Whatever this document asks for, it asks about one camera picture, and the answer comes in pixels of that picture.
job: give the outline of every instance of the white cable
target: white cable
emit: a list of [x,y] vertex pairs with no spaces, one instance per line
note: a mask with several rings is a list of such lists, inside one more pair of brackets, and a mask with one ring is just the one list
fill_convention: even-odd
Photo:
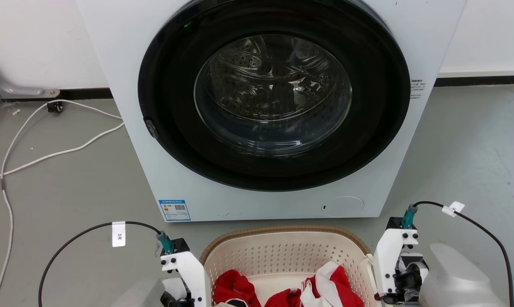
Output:
[[[64,102],[67,102],[67,103],[72,103],[72,104],[79,105],[81,107],[87,107],[88,109],[91,109],[91,110],[94,110],[94,111],[98,111],[99,113],[103,113],[105,115],[114,117],[116,119],[120,119],[120,120],[122,119],[122,117],[120,117],[120,116],[116,116],[116,115],[113,115],[113,114],[110,114],[110,113],[98,110],[95,107],[89,107],[87,105],[83,105],[83,104],[77,103],[75,101],[69,101],[69,100],[65,100],[65,99],[56,99],[56,100],[53,100],[53,101],[49,101],[48,103],[53,103],[53,102],[57,102],[57,101],[64,101]],[[14,173],[15,171],[19,171],[20,169],[24,169],[24,168],[26,168],[26,167],[28,167],[30,165],[34,165],[35,163],[38,163],[38,162],[40,162],[42,160],[45,160],[45,159],[48,159],[50,157],[66,154],[68,152],[73,152],[73,151],[81,150],[82,148],[85,148],[86,146],[90,145],[92,142],[94,142],[95,140],[97,140],[101,136],[104,136],[105,134],[108,134],[110,132],[118,130],[122,126],[124,126],[124,123],[122,123],[122,124],[118,125],[116,128],[113,128],[111,130],[107,130],[105,132],[102,132],[101,134],[98,134],[97,136],[95,136],[94,138],[92,138],[91,140],[89,140],[88,142],[86,142],[84,145],[82,145],[80,147],[72,148],[72,149],[69,149],[69,150],[64,150],[64,151],[53,153],[53,154],[48,155],[48,156],[44,156],[44,157],[42,157],[40,159],[37,159],[37,160],[35,160],[35,161],[31,162],[31,163],[27,163],[26,165],[23,165],[21,167],[18,167],[16,169],[13,169],[12,171],[8,171],[8,172],[5,173],[5,164],[7,163],[7,159],[9,158],[9,154],[11,153],[12,146],[16,142],[16,139],[18,138],[20,132],[23,130],[23,128],[25,128],[25,125],[31,120],[31,117],[33,117],[33,115],[35,115],[39,110],[41,110],[44,107],[46,107],[46,105],[48,103],[45,103],[44,105],[41,105],[37,110],[35,110],[35,112],[33,112],[29,117],[27,117],[27,120],[25,121],[25,123],[23,123],[23,125],[20,128],[20,130],[17,132],[15,138],[12,140],[11,145],[9,146],[9,149],[7,150],[7,153],[5,154],[5,159],[3,159],[3,164],[1,165],[1,173],[0,173],[1,190],[3,191],[3,198],[5,198],[5,204],[7,204],[7,208],[9,209],[9,216],[10,216],[10,220],[11,220],[11,230],[10,230],[10,234],[9,234],[9,249],[7,250],[7,256],[5,257],[5,263],[3,264],[3,270],[1,270],[0,289],[1,289],[1,284],[3,283],[3,278],[5,277],[5,271],[7,269],[7,265],[9,264],[9,259],[10,259],[10,256],[11,256],[12,238],[13,238],[13,231],[14,231],[14,218],[13,218],[13,214],[12,214],[12,208],[11,208],[11,204],[9,203],[9,199],[7,197],[7,191],[5,190],[5,181],[4,181],[5,175]]]

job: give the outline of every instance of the blue and white sticker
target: blue and white sticker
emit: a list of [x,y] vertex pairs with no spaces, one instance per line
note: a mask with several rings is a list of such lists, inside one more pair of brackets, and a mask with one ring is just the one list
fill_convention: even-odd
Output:
[[159,200],[160,209],[168,222],[190,221],[185,200]]

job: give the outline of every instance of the beige plastic basket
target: beige plastic basket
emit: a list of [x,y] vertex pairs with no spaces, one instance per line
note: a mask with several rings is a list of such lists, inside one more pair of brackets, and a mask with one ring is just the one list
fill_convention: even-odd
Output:
[[263,306],[280,291],[300,288],[302,281],[329,261],[344,267],[352,291],[366,307],[381,306],[374,300],[376,284],[368,247],[337,227],[284,226],[232,232],[213,241],[200,258],[212,285],[227,270],[237,270],[253,283]]

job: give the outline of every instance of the washing machine door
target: washing machine door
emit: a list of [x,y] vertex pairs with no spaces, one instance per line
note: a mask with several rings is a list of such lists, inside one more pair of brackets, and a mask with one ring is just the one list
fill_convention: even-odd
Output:
[[146,126],[189,169],[226,185],[330,183],[386,148],[409,105],[384,22],[346,0],[201,0],[142,61]]

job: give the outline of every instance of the power cord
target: power cord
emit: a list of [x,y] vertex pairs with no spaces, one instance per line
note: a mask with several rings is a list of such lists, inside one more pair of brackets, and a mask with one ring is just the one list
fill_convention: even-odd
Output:
[[[417,203],[413,204],[412,206],[413,207],[417,207],[420,204],[429,204],[429,205],[437,206],[437,207],[440,207],[440,208],[444,207],[444,205],[442,205],[442,204],[439,204],[439,203],[436,203],[436,202],[427,202],[427,201],[417,202]],[[501,249],[501,253],[503,254],[503,257],[505,259],[505,266],[507,267],[507,280],[508,280],[508,287],[509,287],[509,307],[514,307],[513,274],[511,273],[511,263],[509,262],[509,257],[507,256],[507,251],[505,250],[505,247],[500,242],[500,240],[497,239],[497,237],[495,235],[493,235],[489,230],[485,229],[484,226],[482,226],[479,223],[475,222],[471,218],[461,214],[460,212],[457,212],[455,210],[454,210],[454,212],[457,215],[459,215],[460,217],[462,217],[464,220],[466,220],[466,221],[470,222],[471,224],[479,227],[479,229],[484,231],[487,235],[489,235],[492,239],[494,239],[494,241],[499,245],[499,248]]]
[[45,160],[45,159],[48,159],[50,157],[54,157],[54,156],[58,156],[58,155],[62,155],[62,154],[66,154],[68,152],[73,152],[73,151],[77,151],[77,150],[81,150],[82,148],[85,148],[86,146],[90,145],[92,142],[94,142],[95,140],[97,140],[98,138],[100,138],[101,136],[104,136],[105,134],[107,133],[110,133],[110,132],[113,132],[115,130],[118,130],[120,129],[122,126],[124,126],[124,123],[120,124],[119,126],[117,126],[116,128],[113,128],[111,130],[108,130],[108,131],[105,131],[97,136],[95,136],[93,139],[91,139],[90,141],[88,141],[86,144],[78,147],[78,148],[72,148],[72,149],[69,149],[69,150],[65,150],[65,151],[60,151],[60,152],[56,152],[56,153],[53,153],[51,155],[48,155],[48,156],[45,156],[45,157],[42,157],[40,159],[37,159],[31,163],[27,163],[26,165],[23,165],[21,167],[18,167],[17,169],[13,169],[12,171],[8,171],[8,172],[5,172],[5,164],[7,162],[7,159],[9,158],[9,155],[11,153],[11,149],[12,149],[12,146],[14,146],[18,136],[20,135],[20,132],[23,130],[23,128],[25,128],[25,126],[27,125],[27,123],[31,120],[31,118],[33,118],[33,116],[39,112],[41,109],[44,109],[44,107],[46,107],[47,105],[51,105],[51,104],[57,104],[59,102],[66,102],[66,103],[71,103],[71,104],[75,104],[75,105],[79,105],[80,107],[85,107],[87,109],[91,109],[91,110],[94,110],[94,111],[97,111],[99,113],[102,113],[102,114],[105,114],[107,116],[111,116],[111,117],[114,117],[116,119],[122,119],[122,117],[120,116],[116,116],[116,115],[113,115],[113,114],[110,114],[110,113],[107,113],[105,111],[101,111],[99,109],[96,109],[95,107],[89,107],[87,105],[83,105],[81,103],[78,103],[78,102],[75,102],[75,101],[69,101],[69,100],[65,100],[65,99],[56,99],[56,100],[53,100],[53,101],[49,101],[48,103],[45,103],[43,105],[41,105],[39,108],[37,108],[37,110],[35,110],[29,117],[27,117],[27,120],[25,121],[25,123],[23,123],[23,125],[21,126],[20,130],[17,132],[15,138],[12,140],[11,142],[11,145],[9,146],[9,149],[7,150],[7,153],[5,154],[5,158],[3,159],[3,164],[1,165],[1,173],[0,173],[0,178],[1,178],[1,191],[3,192],[3,198],[5,199],[5,204],[7,205],[7,209],[9,210],[9,218],[10,218],[10,232],[9,232],[9,246],[8,246],[8,249],[7,249],[7,256],[5,257],[5,262],[3,264],[3,269],[1,270],[1,276],[0,276],[0,289],[1,289],[1,284],[3,284],[3,279],[5,277],[5,271],[7,269],[7,266],[9,264],[9,259],[10,259],[10,256],[11,256],[11,250],[12,250],[12,239],[13,239],[13,233],[14,233],[14,221],[13,221],[13,213],[12,213],[12,208],[11,208],[11,204],[9,202],[9,197],[7,197],[7,191],[6,191],[6,188],[5,188],[5,181],[4,181],[4,177],[5,175],[7,174],[11,174],[11,173],[14,173],[15,171],[19,171],[20,169],[24,169],[30,165],[34,165],[35,163],[38,163],[42,160]]
[[[52,262],[54,262],[54,260],[56,259],[56,257],[60,254],[60,252],[62,250],[64,250],[65,247],[67,247],[71,242],[75,241],[77,238],[81,237],[82,235],[84,235],[85,233],[89,233],[90,231],[93,231],[95,229],[99,229],[101,227],[105,227],[105,226],[108,226],[108,225],[112,225],[113,223],[109,222],[109,223],[105,223],[105,224],[100,224],[100,225],[96,225],[94,227],[90,227],[89,229],[79,233],[78,235],[72,237],[69,241],[67,241],[64,246],[60,247],[60,249],[58,249],[58,251],[54,254],[54,256],[52,256],[52,259],[50,259],[50,261],[48,262],[48,264],[46,265],[46,268],[44,269],[44,272],[43,272],[43,276],[41,277],[41,283],[39,284],[39,307],[43,307],[43,284],[44,284],[44,279],[46,278],[46,274],[48,273],[48,269],[50,269],[50,266],[52,265]],[[161,235],[162,232],[160,232],[158,229],[154,228],[153,226],[151,225],[147,225],[145,223],[140,223],[140,222],[126,222],[126,224],[132,224],[132,225],[140,225],[140,226],[144,226],[144,227],[147,227],[148,229],[152,229],[156,232],[157,235]]]

